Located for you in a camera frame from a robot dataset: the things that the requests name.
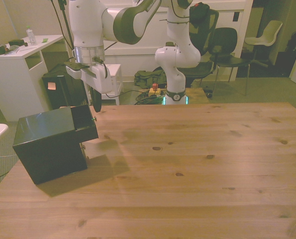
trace robotic arm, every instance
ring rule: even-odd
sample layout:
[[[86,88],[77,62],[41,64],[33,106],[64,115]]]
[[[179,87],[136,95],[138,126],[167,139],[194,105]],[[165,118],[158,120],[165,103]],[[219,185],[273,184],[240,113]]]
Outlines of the robotic arm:
[[[167,7],[167,34],[175,45],[159,48],[155,59],[167,76],[166,104],[185,104],[185,76],[177,67],[195,67],[200,62],[200,53],[189,37],[191,3],[192,0],[133,0],[133,7],[107,8],[99,0],[70,0],[74,55],[81,67],[66,66],[67,72],[101,94],[110,92],[112,83],[103,63],[103,40],[136,44],[158,8]]]

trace black container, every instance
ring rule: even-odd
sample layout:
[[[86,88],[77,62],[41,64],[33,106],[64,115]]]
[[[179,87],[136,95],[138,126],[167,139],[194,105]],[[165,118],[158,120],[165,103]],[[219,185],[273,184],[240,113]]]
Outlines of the black container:
[[[44,74],[42,80],[53,110],[87,104],[83,81],[72,78],[64,64],[58,64],[51,72]]]
[[[87,169],[81,142],[98,138],[88,105],[20,118],[13,149],[35,184]]]

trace wooden table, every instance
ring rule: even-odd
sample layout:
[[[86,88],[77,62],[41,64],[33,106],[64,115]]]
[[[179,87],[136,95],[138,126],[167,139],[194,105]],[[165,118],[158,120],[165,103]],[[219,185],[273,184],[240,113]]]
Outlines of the wooden table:
[[[87,170],[0,184],[0,239],[296,239],[288,103],[105,106]]]

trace black chair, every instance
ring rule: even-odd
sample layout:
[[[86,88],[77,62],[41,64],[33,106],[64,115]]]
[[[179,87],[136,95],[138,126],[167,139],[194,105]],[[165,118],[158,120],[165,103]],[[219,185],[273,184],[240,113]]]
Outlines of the black chair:
[[[228,82],[230,82],[233,68],[241,67],[241,66],[248,67],[245,96],[247,94],[247,82],[249,77],[250,64],[252,60],[245,60],[238,57],[234,57],[231,53],[235,50],[236,44],[237,44],[237,31],[234,28],[222,27],[222,28],[215,29],[213,39],[210,43],[210,47],[208,50],[209,53],[212,54],[212,56],[210,57],[210,60],[212,60],[213,62],[215,62],[215,64],[217,64],[217,73],[216,73],[216,78],[215,78],[215,83],[213,88],[213,94],[215,90],[219,68],[232,67],[231,74],[228,79]]]
[[[209,9],[206,16],[198,23],[190,22],[190,39],[192,44],[199,50],[201,56],[208,51],[209,43],[213,37],[219,13],[213,9]],[[213,62],[200,62],[193,68],[178,68],[186,77],[186,87],[191,87],[195,79],[200,79],[201,83],[203,78],[213,73],[215,65]],[[204,90],[208,98],[212,97],[212,90]]]

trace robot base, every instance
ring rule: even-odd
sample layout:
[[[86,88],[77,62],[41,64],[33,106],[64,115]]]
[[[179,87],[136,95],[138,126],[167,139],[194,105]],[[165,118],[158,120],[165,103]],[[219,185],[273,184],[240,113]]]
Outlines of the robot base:
[[[163,105],[187,105],[189,98],[185,95],[179,101],[174,101],[171,97],[165,95],[162,101]]]

